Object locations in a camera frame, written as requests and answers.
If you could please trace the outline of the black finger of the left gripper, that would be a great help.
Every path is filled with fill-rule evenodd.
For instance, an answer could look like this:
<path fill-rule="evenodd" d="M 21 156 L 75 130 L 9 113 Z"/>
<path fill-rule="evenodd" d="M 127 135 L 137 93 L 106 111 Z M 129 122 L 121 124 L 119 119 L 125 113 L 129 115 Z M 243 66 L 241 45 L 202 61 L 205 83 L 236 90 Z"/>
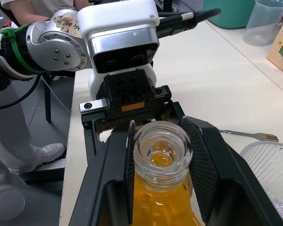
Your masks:
<path fill-rule="evenodd" d="M 87 121 L 83 123 L 85 149 L 87 157 L 94 157 L 96 155 L 96 145 L 94 139 L 93 122 Z"/>
<path fill-rule="evenodd" d="M 165 121 L 182 122 L 184 116 L 185 114 L 179 102 L 169 101 L 165 106 Z"/>

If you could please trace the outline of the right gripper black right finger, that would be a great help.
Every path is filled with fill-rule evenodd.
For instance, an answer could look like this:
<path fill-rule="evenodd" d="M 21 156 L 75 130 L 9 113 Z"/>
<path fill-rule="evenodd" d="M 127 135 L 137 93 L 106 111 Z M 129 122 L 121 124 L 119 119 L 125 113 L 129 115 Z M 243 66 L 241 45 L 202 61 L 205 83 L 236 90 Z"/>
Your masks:
<path fill-rule="evenodd" d="M 201 218 L 207 226 L 283 226 L 247 162 L 206 121 L 182 118 L 193 157 L 189 165 Z"/>

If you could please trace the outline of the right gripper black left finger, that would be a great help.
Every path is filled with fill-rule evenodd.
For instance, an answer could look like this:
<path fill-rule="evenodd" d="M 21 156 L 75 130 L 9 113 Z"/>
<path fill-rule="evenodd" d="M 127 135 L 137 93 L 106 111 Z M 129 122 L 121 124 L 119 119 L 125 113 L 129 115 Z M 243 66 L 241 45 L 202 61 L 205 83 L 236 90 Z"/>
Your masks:
<path fill-rule="evenodd" d="M 86 150 L 88 166 L 71 226 L 128 226 L 133 221 L 135 122 L 115 126 L 99 150 Z"/>

